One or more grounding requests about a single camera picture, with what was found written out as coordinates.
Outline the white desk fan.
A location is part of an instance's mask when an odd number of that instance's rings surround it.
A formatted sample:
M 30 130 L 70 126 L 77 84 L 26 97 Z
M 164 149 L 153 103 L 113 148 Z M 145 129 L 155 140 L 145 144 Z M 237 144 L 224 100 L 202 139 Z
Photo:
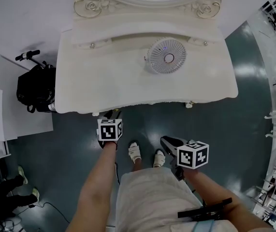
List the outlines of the white desk fan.
M 158 39 L 145 56 L 146 66 L 154 73 L 171 74 L 179 70 L 185 63 L 187 51 L 183 44 L 175 38 Z

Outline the white ornate dressing table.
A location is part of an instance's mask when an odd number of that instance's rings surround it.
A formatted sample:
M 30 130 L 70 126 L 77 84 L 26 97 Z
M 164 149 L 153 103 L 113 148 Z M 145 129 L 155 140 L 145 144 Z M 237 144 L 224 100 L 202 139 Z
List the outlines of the white ornate dressing table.
M 184 65 L 171 74 L 147 66 L 148 49 L 173 37 L 187 51 Z M 195 46 L 188 37 L 216 40 Z M 73 44 L 112 39 L 108 46 L 77 49 Z M 238 87 L 225 40 L 212 19 L 113 15 L 77 20 L 61 34 L 55 107 L 59 113 L 103 112 L 158 102 L 214 102 L 235 98 Z

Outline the oval mirror with ornate frame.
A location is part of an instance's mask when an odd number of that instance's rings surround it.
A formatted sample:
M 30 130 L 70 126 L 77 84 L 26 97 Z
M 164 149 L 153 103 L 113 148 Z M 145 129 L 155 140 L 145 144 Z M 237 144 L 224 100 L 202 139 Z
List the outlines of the oval mirror with ornate frame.
M 94 19 L 123 15 L 184 19 L 213 19 L 223 0 L 73 0 L 77 17 Z

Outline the person's right white sandal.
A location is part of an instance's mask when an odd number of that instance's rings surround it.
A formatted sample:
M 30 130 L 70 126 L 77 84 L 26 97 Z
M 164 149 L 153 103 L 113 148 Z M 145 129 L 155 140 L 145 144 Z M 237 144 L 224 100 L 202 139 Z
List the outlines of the person's right white sandal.
M 157 149 L 154 155 L 153 168 L 162 167 L 165 163 L 165 154 L 161 149 Z

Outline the person's white sandal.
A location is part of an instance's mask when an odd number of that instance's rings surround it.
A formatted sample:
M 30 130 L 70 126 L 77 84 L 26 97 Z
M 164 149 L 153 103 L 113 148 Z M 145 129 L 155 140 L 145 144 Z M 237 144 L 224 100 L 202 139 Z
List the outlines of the person's white sandal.
M 165 163 L 165 154 L 161 149 L 157 149 L 154 155 L 153 168 L 162 167 Z
M 128 153 L 129 153 L 129 156 L 130 156 L 131 160 L 133 161 L 133 163 L 135 163 L 137 160 L 142 159 L 140 147 L 136 141 L 130 143 Z

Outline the person's white dress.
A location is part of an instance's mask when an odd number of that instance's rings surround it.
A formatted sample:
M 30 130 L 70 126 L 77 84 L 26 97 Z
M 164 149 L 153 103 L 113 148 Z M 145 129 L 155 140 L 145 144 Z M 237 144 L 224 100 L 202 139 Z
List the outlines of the person's white dress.
M 238 232 L 227 220 L 178 218 L 178 212 L 201 206 L 184 181 L 165 167 L 124 174 L 116 200 L 115 232 Z

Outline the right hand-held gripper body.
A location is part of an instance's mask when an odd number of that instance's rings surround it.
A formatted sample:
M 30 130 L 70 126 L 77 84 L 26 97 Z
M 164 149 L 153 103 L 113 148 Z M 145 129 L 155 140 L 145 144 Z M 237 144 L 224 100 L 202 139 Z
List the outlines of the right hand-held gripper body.
M 200 141 L 187 143 L 176 148 L 171 162 L 171 171 L 178 181 L 184 180 L 184 168 L 195 170 L 208 163 L 209 145 Z

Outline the person's left forearm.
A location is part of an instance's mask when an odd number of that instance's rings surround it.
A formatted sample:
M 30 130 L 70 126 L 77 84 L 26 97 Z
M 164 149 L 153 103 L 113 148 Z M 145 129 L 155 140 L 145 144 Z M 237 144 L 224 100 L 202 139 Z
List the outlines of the person's left forearm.
M 105 232 L 115 175 L 116 143 L 107 142 L 79 195 L 66 232 Z

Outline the person's right forearm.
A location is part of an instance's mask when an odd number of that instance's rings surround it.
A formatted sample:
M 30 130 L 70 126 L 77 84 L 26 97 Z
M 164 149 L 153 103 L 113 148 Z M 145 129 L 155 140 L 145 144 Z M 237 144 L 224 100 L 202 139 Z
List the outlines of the person's right forearm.
M 238 232 L 272 231 L 273 228 L 252 214 L 233 192 L 198 170 L 184 168 L 183 171 L 186 180 L 196 189 L 207 205 L 232 198 L 232 202 L 224 207 L 223 219 L 232 223 Z

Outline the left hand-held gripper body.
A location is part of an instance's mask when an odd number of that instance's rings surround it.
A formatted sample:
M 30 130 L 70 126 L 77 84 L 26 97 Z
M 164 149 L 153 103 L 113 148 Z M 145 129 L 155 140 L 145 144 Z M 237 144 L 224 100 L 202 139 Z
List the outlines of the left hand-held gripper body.
M 122 119 L 98 119 L 97 122 L 96 134 L 100 147 L 104 148 L 107 142 L 117 143 L 123 134 Z

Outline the person's left white sandal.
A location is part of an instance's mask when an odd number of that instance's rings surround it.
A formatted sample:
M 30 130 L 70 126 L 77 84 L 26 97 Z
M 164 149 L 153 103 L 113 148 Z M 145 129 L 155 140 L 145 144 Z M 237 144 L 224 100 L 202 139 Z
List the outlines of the person's left white sandal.
M 136 141 L 130 143 L 128 153 L 129 153 L 129 156 L 130 156 L 131 160 L 133 161 L 133 163 L 135 163 L 137 160 L 142 159 L 140 147 Z

